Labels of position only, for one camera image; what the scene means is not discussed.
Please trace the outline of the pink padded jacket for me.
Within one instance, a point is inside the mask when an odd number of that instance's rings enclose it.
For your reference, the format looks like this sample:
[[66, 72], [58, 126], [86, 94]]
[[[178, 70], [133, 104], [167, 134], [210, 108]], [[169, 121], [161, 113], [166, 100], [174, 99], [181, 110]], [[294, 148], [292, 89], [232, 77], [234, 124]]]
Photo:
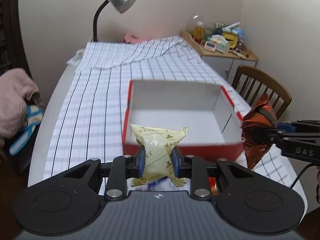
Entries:
[[28, 101], [41, 106], [39, 88], [24, 69], [14, 68], [1, 75], [1, 148], [5, 139], [22, 128]]

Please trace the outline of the white digital timer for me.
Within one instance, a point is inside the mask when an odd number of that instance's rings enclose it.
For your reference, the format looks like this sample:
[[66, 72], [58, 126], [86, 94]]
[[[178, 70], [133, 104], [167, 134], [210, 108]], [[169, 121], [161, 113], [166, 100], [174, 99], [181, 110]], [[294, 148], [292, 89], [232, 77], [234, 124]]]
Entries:
[[214, 53], [216, 51], [217, 44], [212, 41], [206, 41], [204, 44], [205, 51]]

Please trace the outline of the green tissue box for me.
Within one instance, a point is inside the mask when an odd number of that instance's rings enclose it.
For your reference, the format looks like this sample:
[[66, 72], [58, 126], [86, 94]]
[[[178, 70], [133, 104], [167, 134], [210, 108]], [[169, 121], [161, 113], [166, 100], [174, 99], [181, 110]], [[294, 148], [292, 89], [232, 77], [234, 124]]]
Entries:
[[216, 43], [216, 51], [228, 54], [230, 50], [230, 44], [228, 41], [221, 35], [212, 35], [211, 41]]

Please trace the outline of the amber liquid bottle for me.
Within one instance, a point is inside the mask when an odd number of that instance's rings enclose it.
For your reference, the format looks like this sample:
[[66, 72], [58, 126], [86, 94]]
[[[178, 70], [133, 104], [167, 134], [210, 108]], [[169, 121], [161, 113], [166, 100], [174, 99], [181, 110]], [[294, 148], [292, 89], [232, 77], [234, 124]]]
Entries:
[[194, 28], [193, 37], [194, 41], [198, 44], [202, 43], [204, 36], [204, 23], [203, 22], [197, 22]]

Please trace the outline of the brown wooden chair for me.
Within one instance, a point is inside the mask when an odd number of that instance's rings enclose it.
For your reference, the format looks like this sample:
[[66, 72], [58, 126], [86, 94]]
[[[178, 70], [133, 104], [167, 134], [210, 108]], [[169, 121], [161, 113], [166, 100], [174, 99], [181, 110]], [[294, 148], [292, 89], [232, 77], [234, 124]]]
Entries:
[[277, 119], [292, 102], [289, 91], [274, 77], [258, 68], [240, 65], [236, 70], [232, 87], [251, 107], [262, 95], [267, 94]]

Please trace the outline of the pink object behind table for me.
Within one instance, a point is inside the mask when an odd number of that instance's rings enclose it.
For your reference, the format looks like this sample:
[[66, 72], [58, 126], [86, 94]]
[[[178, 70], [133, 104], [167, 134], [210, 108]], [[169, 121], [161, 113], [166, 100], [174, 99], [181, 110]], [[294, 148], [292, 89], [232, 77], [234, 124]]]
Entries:
[[126, 33], [124, 39], [122, 40], [123, 43], [129, 43], [129, 44], [137, 44], [141, 42], [147, 41], [146, 39], [138, 38], [131, 33]]

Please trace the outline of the yellow black box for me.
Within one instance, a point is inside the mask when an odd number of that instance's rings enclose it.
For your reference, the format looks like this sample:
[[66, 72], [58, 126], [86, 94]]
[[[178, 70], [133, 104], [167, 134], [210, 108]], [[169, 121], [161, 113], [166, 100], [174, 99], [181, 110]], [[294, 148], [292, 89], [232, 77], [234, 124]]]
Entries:
[[223, 32], [222, 36], [228, 42], [231, 49], [236, 48], [239, 39], [238, 35], [234, 33]]

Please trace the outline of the red white cardboard box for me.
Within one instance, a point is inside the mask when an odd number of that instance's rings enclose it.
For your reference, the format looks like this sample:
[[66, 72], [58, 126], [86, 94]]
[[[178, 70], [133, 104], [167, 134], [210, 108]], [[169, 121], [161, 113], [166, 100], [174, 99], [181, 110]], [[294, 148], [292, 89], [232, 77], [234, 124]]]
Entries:
[[132, 80], [123, 124], [123, 153], [135, 155], [138, 142], [130, 125], [166, 128], [187, 135], [178, 144], [183, 155], [215, 162], [236, 161], [243, 153], [242, 116], [225, 87], [213, 83]]

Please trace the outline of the cream yellow snack packet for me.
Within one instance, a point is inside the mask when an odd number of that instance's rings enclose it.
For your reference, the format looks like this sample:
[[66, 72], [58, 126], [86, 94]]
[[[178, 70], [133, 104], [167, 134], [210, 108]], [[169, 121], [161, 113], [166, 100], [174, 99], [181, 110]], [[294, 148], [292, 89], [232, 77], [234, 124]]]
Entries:
[[187, 135], [188, 127], [183, 127], [181, 131], [172, 131], [134, 124], [130, 126], [138, 144], [145, 148], [143, 175], [133, 178], [131, 186], [143, 186], [164, 177], [168, 177], [176, 187], [185, 186], [185, 179], [176, 177], [170, 156], [173, 148]]

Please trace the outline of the copper foil snack bag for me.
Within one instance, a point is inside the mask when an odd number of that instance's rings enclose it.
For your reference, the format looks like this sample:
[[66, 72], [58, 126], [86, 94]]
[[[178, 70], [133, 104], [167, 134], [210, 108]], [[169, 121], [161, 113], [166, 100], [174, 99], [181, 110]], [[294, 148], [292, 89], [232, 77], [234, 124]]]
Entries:
[[269, 108], [276, 117], [273, 107], [268, 99], [268, 94], [263, 94], [242, 119], [241, 138], [247, 166], [250, 170], [259, 163], [260, 159], [272, 146], [272, 143], [267, 138], [267, 130], [274, 128], [271, 123], [258, 112], [259, 108], [264, 106]]

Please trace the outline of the papers on table edge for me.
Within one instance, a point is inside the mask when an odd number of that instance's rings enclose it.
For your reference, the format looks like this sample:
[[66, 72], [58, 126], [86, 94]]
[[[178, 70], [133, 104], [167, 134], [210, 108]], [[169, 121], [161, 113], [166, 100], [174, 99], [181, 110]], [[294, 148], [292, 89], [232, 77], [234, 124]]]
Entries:
[[85, 49], [79, 49], [76, 51], [75, 55], [67, 61], [67, 65], [78, 66], [84, 56]]

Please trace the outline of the blue white striped bag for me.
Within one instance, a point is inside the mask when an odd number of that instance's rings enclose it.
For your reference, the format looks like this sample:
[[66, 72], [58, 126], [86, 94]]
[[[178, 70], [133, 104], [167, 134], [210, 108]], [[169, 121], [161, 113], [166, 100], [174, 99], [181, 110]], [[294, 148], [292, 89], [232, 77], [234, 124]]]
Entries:
[[20, 128], [22, 134], [14, 141], [9, 148], [9, 154], [15, 156], [27, 144], [36, 126], [39, 126], [43, 118], [43, 109], [36, 105], [28, 105], [25, 119]]

